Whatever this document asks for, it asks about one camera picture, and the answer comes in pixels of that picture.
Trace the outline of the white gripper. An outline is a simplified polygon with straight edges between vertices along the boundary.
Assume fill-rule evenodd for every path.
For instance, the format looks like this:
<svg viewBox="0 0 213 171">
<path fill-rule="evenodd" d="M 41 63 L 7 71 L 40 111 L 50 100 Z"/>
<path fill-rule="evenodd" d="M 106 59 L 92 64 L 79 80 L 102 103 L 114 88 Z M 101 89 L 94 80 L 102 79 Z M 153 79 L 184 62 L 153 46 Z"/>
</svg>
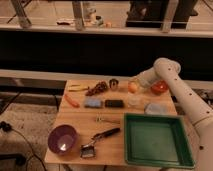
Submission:
<svg viewBox="0 0 213 171">
<path fill-rule="evenodd" d="M 141 72 L 136 76 L 136 80 L 141 87 L 148 88 L 150 83 L 148 82 L 148 78 L 145 72 Z"/>
</svg>

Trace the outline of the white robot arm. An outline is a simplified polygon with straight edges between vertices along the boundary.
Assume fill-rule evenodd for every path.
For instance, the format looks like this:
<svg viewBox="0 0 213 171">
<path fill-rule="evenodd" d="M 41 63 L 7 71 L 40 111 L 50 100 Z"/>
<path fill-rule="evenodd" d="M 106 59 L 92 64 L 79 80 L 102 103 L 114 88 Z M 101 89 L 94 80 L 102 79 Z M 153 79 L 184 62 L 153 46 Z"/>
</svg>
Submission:
<svg viewBox="0 0 213 171">
<path fill-rule="evenodd" d="M 150 69 L 134 79 L 143 88 L 151 87 L 158 80 L 167 83 L 200 138 L 195 171 L 213 171 L 213 109 L 179 77 L 180 70 L 178 62 L 158 58 Z"/>
</svg>

